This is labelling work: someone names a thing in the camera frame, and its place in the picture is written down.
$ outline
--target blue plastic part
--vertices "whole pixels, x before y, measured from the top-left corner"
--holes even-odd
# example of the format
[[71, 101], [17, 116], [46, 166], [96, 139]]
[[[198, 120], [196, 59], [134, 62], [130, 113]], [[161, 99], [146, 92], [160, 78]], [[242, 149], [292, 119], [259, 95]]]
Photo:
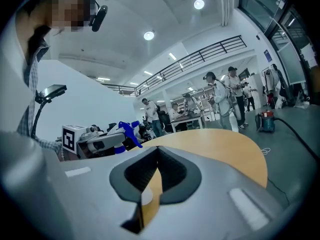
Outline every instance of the blue plastic part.
[[115, 147], [114, 148], [114, 152], [116, 154], [121, 154], [123, 152], [126, 152], [126, 147], [124, 145], [120, 146], [120, 147]]
[[127, 138], [130, 138], [137, 147], [142, 148], [142, 145], [139, 143], [139, 141], [137, 140], [137, 137], [135, 136], [135, 133], [134, 133], [134, 128], [139, 125], [139, 121], [134, 121], [134, 122], [132, 122], [131, 125], [130, 125], [130, 123], [127, 123], [127, 122], [122, 122], [122, 121], [119, 122], [119, 128], [124, 129], [124, 135]]

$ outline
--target plaid shirt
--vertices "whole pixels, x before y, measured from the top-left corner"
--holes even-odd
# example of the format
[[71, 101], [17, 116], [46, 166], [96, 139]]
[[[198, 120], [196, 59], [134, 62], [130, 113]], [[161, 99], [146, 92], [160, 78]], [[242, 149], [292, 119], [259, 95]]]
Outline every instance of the plaid shirt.
[[[28, 108], [24, 112], [19, 126], [16, 130], [18, 133], [24, 136], [31, 136], [35, 117], [35, 98], [38, 85], [38, 62], [48, 51], [48, 49], [49, 46], [47, 45], [45, 40], [42, 40], [40, 47], [36, 50], [36, 52], [33, 55], [32, 63], [30, 63], [24, 71], [24, 83], [29, 87], [30, 91], [33, 94], [33, 99], [31, 100]], [[61, 142], [47, 141], [39, 139], [38, 137], [35, 137], [35, 140], [39, 143], [39, 145], [42, 148], [53, 150], [56, 152], [56, 154], [58, 154], [62, 150]]]

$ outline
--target man wearing cap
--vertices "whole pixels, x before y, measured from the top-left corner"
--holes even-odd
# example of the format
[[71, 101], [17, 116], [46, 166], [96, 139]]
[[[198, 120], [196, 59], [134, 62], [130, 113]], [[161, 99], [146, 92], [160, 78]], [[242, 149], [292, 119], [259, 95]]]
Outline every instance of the man wearing cap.
[[251, 92], [254, 92], [254, 91], [256, 91], [257, 89], [251, 89], [251, 88], [248, 86], [248, 83], [247, 83], [247, 82], [244, 83], [244, 86], [245, 86], [245, 87], [244, 87], [243, 91], [244, 91], [246, 97], [248, 98], [247, 110], [250, 111], [250, 103], [251, 103], [251, 105], [252, 105], [253, 110], [255, 110], [255, 109], [256, 109], [256, 108], [255, 108], [255, 101], [254, 101], [254, 97], [252, 97]]
[[224, 85], [216, 79], [213, 72], [206, 73], [205, 79], [208, 84], [213, 86], [213, 96], [210, 96], [208, 102], [213, 105], [216, 103], [219, 107], [220, 125], [225, 130], [232, 131], [230, 124], [231, 104], [228, 101], [228, 93]]
[[228, 68], [228, 71], [229, 74], [225, 78], [224, 84], [225, 86], [230, 87], [233, 91], [233, 94], [235, 95], [241, 113], [241, 119], [237, 120], [237, 124], [239, 129], [244, 129], [245, 126], [248, 126], [248, 124], [246, 123], [245, 118], [245, 101], [241, 90], [241, 83], [239, 77], [236, 74], [237, 68], [230, 66]]

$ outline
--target white table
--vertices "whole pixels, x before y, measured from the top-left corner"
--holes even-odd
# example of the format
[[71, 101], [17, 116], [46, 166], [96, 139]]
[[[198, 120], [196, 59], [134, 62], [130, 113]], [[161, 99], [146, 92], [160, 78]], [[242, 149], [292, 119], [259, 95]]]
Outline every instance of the white table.
[[177, 132], [176, 131], [176, 125], [181, 124], [181, 123], [190, 122], [190, 121], [196, 121], [196, 120], [199, 121], [199, 126], [200, 126], [201, 129], [203, 129], [202, 122], [201, 122], [201, 117], [202, 117], [202, 114], [197, 114], [197, 115], [194, 115], [192, 117], [184, 116], [184, 117], [178, 118], [177, 120], [172, 120], [170, 123], [172, 125], [173, 132], [174, 133]]

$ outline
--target black railing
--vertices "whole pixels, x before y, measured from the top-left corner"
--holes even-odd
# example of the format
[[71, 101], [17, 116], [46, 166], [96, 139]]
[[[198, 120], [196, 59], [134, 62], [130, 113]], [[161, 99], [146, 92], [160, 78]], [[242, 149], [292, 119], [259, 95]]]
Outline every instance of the black railing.
[[123, 96], [127, 96], [127, 97], [138, 96], [137, 89], [131, 86], [115, 85], [115, 84], [107, 84], [107, 83], [101, 83], [101, 84]]
[[162, 82], [169, 80], [170, 78], [173, 78], [201, 63], [246, 47], [247, 46], [242, 40], [241, 35], [213, 43], [175, 61], [171, 65], [154, 74], [135, 88], [136, 93], [139, 96]]

